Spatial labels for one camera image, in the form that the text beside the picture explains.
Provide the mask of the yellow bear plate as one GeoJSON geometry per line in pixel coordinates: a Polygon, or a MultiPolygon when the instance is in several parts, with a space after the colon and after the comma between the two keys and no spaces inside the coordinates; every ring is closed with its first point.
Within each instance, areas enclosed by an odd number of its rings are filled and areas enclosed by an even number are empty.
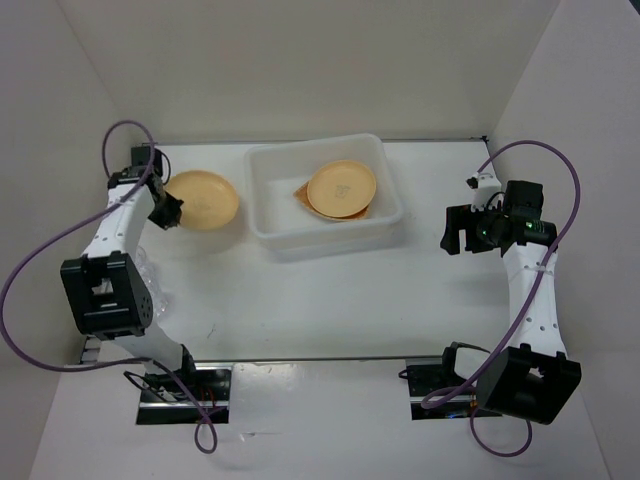
{"type": "Polygon", "coordinates": [[[344,219],[372,202],[377,180],[372,170],[355,160],[339,160],[317,170],[307,185],[307,198],[319,213],[344,219]]]}
{"type": "Polygon", "coordinates": [[[204,170],[175,175],[165,190],[182,200],[179,225],[192,231],[211,231],[230,223],[239,209],[239,196],[224,177],[204,170]]]}

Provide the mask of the triangular woven bamboo basket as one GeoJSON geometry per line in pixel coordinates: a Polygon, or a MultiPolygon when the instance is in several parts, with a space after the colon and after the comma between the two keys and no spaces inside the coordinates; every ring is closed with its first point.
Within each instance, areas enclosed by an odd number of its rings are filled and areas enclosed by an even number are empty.
{"type": "Polygon", "coordinates": [[[316,217],[322,218],[324,220],[334,221],[334,222],[357,221],[357,220],[364,220],[369,217],[370,206],[367,206],[363,210],[347,217],[332,217],[332,216],[325,215],[312,206],[311,202],[308,199],[307,190],[308,190],[308,183],[304,183],[293,193],[293,196],[296,199],[296,201],[304,209],[306,209],[309,213],[315,215],[316,217]]]}

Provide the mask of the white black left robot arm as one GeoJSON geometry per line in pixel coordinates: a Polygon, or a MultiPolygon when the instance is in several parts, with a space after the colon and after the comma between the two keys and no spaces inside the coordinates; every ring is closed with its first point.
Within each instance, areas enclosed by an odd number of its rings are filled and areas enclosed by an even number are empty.
{"type": "Polygon", "coordinates": [[[107,206],[114,211],[82,255],[62,263],[60,274],[79,332],[144,358],[146,385],[161,399],[184,400],[199,387],[195,362],[159,326],[158,290],[136,265],[146,222],[168,230],[181,221],[183,201],[164,187],[164,158],[148,145],[131,149],[131,165],[108,180],[107,206]]]}

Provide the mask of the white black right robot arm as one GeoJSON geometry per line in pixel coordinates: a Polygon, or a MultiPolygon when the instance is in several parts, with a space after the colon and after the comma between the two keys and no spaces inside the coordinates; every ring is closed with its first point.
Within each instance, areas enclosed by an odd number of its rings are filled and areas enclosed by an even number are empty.
{"type": "Polygon", "coordinates": [[[581,380],[567,357],[555,298],[558,237],[542,218],[543,188],[475,174],[467,181],[471,203],[446,210],[440,246],[461,251],[499,250],[508,280],[510,337],[475,381],[480,408],[551,424],[581,380]]]}

